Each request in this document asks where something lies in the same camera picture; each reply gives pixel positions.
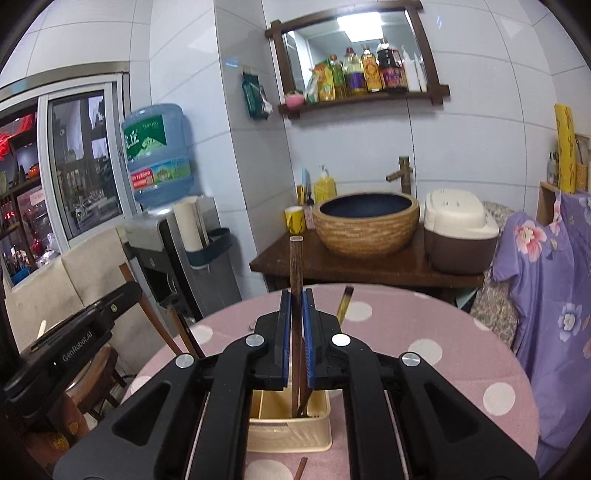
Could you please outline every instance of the wall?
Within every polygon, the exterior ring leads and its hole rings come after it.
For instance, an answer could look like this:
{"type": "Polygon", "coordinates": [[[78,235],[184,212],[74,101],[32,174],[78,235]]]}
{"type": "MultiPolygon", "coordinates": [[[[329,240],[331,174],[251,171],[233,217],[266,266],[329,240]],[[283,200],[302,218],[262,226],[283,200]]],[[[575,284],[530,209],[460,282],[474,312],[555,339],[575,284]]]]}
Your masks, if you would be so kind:
{"type": "Polygon", "coordinates": [[[152,0],[54,0],[0,73],[0,87],[59,67],[130,61],[132,108],[150,104],[152,0]]]}
{"type": "Polygon", "coordinates": [[[248,116],[242,69],[257,73],[273,104],[279,95],[260,2],[154,0],[150,32],[151,96],[174,102],[198,175],[196,192],[213,196],[243,298],[266,293],[248,263],[283,232],[282,210],[294,183],[282,118],[248,116]]]}
{"type": "MultiPolygon", "coordinates": [[[[327,0],[322,8],[350,0],[327,0]]],[[[263,0],[267,24],[309,14],[316,2],[263,0]]],[[[518,0],[423,0],[420,13],[452,96],[331,109],[286,121],[295,180],[325,164],[339,193],[399,191],[384,178],[408,155],[413,193],[441,187],[535,213],[538,182],[555,137],[557,96],[534,22],[518,0]]]]}

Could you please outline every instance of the yellow soap bottle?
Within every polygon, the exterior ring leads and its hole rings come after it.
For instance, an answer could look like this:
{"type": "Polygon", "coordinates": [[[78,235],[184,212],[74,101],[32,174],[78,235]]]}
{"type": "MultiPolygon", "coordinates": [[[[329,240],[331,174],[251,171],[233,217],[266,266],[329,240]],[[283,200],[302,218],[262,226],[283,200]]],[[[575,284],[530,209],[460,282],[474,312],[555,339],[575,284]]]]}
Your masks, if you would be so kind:
{"type": "Polygon", "coordinates": [[[322,203],[334,197],[336,197],[335,180],[329,176],[324,165],[322,165],[320,180],[314,183],[314,199],[316,203],[322,203]]]}

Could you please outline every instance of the metal trim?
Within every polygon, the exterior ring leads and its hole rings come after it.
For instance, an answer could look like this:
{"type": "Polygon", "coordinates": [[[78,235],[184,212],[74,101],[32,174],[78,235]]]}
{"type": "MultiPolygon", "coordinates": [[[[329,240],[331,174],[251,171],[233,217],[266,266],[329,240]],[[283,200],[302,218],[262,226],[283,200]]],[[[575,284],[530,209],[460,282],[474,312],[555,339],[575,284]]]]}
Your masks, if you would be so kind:
{"type": "Polygon", "coordinates": [[[63,82],[64,80],[105,75],[109,73],[129,73],[128,61],[102,61],[97,63],[84,63],[82,65],[71,65],[59,69],[30,75],[16,82],[9,83],[0,89],[0,102],[3,102],[15,95],[33,90],[35,88],[63,82]]]}

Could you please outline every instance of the beige plastic basket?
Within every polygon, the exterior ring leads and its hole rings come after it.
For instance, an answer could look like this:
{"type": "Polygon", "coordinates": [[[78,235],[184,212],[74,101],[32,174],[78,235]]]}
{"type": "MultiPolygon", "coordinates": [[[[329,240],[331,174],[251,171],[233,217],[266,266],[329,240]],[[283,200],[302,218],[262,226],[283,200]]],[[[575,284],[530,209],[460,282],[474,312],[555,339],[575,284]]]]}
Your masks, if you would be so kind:
{"type": "Polygon", "coordinates": [[[282,391],[255,390],[248,427],[249,452],[324,452],[332,445],[330,398],[315,391],[308,402],[309,418],[291,419],[291,386],[282,391]]]}

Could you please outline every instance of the brown container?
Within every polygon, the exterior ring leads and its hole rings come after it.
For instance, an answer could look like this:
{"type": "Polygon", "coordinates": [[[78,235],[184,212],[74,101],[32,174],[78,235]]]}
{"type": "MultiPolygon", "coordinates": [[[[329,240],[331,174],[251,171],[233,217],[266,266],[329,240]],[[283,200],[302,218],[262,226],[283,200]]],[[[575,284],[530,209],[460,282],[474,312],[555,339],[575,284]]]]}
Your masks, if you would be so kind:
{"type": "Polygon", "coordinates": [[[355,258],[393,254],[413,237],[419,218],[416,198],[403,193],[355,193],[314,207],[323,243],[355,258]]]}

